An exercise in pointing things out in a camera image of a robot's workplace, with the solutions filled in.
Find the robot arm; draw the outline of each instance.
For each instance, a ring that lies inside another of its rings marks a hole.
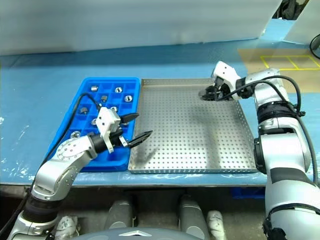
[[[214,85],[203,98],[219,101],[244,85],[278,75],[278,70],[270,68],[240,78],[234,68],[220,61],[211,76]],[[282,80],[269,81],[286,101],[265,83],[231,95],[234,100],[252,96],[255,101],[259,134],[254,140],[255,162],[267,175],[264,233],[268,240],[315,240],[320,236],[320,189],[306,175],[311,152]]]
[[[54,156],[40,167],[31,194],[23,211],[18,215],[8,240],[51,240],[51,230],[57,215],[79,171],[99,153],[114,151],[115,146],[133,148],[146,140],[152,131],[144,132],[127,142],[120,124],[138,117],[137,113],[118,116],[116,112],[101,107],[96,119],[99,134],[70,138],[57,148]]]

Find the small metal block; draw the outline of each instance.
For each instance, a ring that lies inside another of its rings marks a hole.
[[[79,138],[80,137],[80,132],[79,131],[74,131],[70,134],[70,138],[72,139],[76,139],[76,138]]]
[[[124,101],[127,102],[127,103],[131,102],[132,99],[133,99],[133,98],[132,98],[131,95],[127,95],[127,96],[124,97]]]
[[[98,86],[94,85],[94,86],[91,86],[91,92],[96,92],[98,91]]]
[[[122,87],[116,87],[114,91],[116,93],[122,93]]]
[[[80,113],[81,114],[87,114],[88,113],[88,108],[86,108],[85,106],[80,108]]]
[[[93,126],[97,125],[97,124],[96,124],[96,120],[97,120],[96,118],[92,119],[91,125],[93,125]]]
[[[115,112],[118,112],[118,108],[116,106],[112,106],[110,109],[115,111]]]
[[[100,98],[101,102],[104,102],[104,103],[107,101],[107,99],[108,99],[108,96],[106,96],[106,95],[103,95]]]

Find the perforated metal tray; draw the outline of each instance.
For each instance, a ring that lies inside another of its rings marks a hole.
[[[131,150],[132,173],[257,172],[253,135],[237,101],[203,101],[210,79],[142,80],[135,135],[153,130]]]

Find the stainless steel tray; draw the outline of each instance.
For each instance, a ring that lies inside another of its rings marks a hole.
[[[257,172],[253,135],[237,101],[203,101],[210,79],[144,79],[131,150],[132,173]]]

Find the blue table surface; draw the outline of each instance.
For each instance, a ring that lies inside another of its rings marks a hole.
[[[30,185],[81,82],[87,77],[208,78],[217,61],[244,77],[237,49],[306,48],[281,42],[292,21],[272,19],[259,39],[185,45],[129,47],[84,52],[1,56],[0,182]],[[320,93],[302,95],[303,118],[320,158]],[[290,94],[292,101],[295,95]],[[252,99],[242,108],[254,135]],[[78,186],[261,186],[261,173],[131,174],[82,172]]]

